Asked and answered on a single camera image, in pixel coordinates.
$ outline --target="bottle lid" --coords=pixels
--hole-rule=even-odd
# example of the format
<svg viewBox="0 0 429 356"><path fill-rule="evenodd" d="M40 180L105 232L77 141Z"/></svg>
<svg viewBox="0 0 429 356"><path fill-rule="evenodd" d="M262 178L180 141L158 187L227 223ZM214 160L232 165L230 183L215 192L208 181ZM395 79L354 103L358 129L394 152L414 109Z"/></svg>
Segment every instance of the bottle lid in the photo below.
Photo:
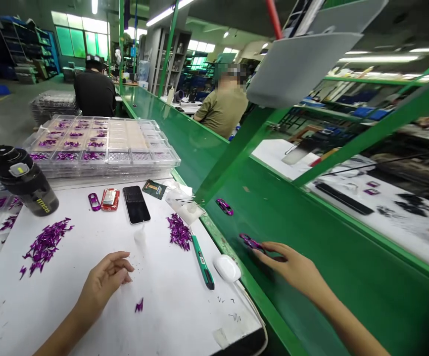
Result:
<svg viewBox="0 0 429 356"><path fill-rule="evenodd" d="M0 177L20 177L33 165L33 160L24 149L0 145Z"/></svg>

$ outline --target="person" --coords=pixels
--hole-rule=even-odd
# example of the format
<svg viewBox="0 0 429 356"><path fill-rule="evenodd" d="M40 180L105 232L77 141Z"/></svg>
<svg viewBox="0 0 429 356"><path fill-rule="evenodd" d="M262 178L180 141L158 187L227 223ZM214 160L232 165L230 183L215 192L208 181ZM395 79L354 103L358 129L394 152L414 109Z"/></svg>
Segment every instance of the person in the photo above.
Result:
<svg viewBox="0 0 429 356"><path fill-rule="evenodd" d="M280 274L307 297L328 319L352 355L382 356L389 353L359 322L329 288L315 264L293 248L277 242L264 242L262 248L280 256L271 258L253 249L257 258Z"/></svg>
<svg viewBox="0 0 429 356"><path fill-rule="evenodd" d="M132 282L126 260L130 253L113 252L105 256L87 277L76 305L56 331L33 356L66 356L100 317L112 294L121 284Z"/></svg>
<svg viewBox="0 0 429 356"><path fill-rule="evenodd" d="M219 136L229 139L248 104L240 83L239 68L228 68L221 75L218 87L204 99L194 119Z"/></svg>
<svg viewBox="0 0 429 356"><path fill-rule="evenodd" d="M104 59L88 54L86 71L76 75L74 91L76 103L84 116L114 116L117 104L115 86L104 70Z"/></svg>
<svg viewBox="0 0 429 356"><path fill-rule="evenodd" d="M352 355L383 356L389 353L336 297L314 263L287 245L264 242L262 247L280 254L271 258L253 250L259 260L279 273L325 315ZM100 317L112 294L132 281L133 266L128 252L108 254L89 272L76 305L49 339L33 356L66 356Z"/></svg>

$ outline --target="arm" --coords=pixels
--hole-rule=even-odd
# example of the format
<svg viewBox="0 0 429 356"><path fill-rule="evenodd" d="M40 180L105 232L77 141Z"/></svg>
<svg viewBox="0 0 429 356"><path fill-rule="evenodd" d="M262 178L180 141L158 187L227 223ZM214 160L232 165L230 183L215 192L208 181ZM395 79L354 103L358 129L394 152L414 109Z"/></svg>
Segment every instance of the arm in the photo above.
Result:
<svg viewBox="0 0 429 356"><path fill-rule="evenodd" d="M198 111L194 115L196 121L201 121L206 118L208 112L212 109L214 102L216 100L216 92L212 91L203 101Z"/></svg>
<svg viewBox="0 0 429 356"><path fill-rule="evenodd" d="M336 297L311 260L287 245L264 242L262 247L281 256L270 258L259 250L256 256L278 272L294 288L314 303L330 321L338 337L352 355L389 355L352 312Z"/></svg>
<svg viewBox="0 0 429 356"><path fill-rule="evenodd" d="M115 108L117 107L117 100L115 100L115 97L117 96L117 92L115 91L115 85L112 82L112 88L113 88L113 96L112 96L112 109L115 110Z"/></svg>
<svg viewBox="0 0 429 356"><path fill-rule="evenodd" d="M89 272L76 305L33 356L66 356L91 328L121 284L131 282L128 252L113 252Z"/></svg>

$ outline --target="hand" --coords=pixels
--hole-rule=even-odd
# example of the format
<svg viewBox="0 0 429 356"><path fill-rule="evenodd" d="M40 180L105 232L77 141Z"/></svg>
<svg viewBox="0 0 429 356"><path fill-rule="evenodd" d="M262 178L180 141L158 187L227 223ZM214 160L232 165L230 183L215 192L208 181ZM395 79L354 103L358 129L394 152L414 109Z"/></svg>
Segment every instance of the hand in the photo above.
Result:
<svg viewBox="0 0 429 356"><path fill-rule="evenodd" d="M320 297L330 291L315 264L293 248L277 242L264 242L262 247L266 251L277 252L281 256L270 258L259 250L253 249L260 261L278 272L292 287L298 289L310 300L318 302Z"/></svg>
<svg viewBox="0 0 429 356"><path fill-rule="evenodd" d="M89 272L81 295L72 313L87 329L99 318L110 297L121 284L132 282L128 272L133 272L132 265L124 259L129 252L113 252L105 256Z"/></svg>

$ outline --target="white computer mouse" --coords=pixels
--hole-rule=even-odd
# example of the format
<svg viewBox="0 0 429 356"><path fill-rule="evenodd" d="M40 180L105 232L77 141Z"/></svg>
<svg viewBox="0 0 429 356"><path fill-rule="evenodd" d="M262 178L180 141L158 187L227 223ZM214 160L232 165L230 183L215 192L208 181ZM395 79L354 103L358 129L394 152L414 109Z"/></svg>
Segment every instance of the white computer mouse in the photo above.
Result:
<svg viewBox="0 0 429 356"><path fill-rule="evenodd" d="M240 268L236 265L236 262L228 255L221 255L214 260L214 267L221 277L227 281L234 283L240 276Z"/></svg>

